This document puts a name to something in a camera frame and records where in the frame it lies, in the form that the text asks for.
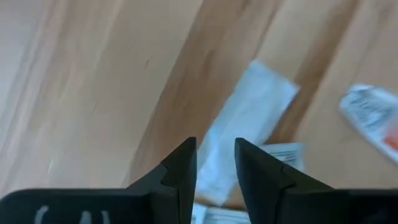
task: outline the wooden floor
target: wooden floor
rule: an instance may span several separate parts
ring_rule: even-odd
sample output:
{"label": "wooden floor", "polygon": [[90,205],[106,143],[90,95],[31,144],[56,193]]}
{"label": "wooden floor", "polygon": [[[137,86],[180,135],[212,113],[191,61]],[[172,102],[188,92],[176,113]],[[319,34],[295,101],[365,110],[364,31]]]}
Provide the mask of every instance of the wooden floor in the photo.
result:
{"label": "wooden floor", "polygon": [[[198,144],[249,62],[302,88],[268,143],[334,187],[398,187],[343,119],[357,82],[398,93],[394,0],[4,0],[0,194],[123,187]],[[244,208],[237,188],[228,207]]]}

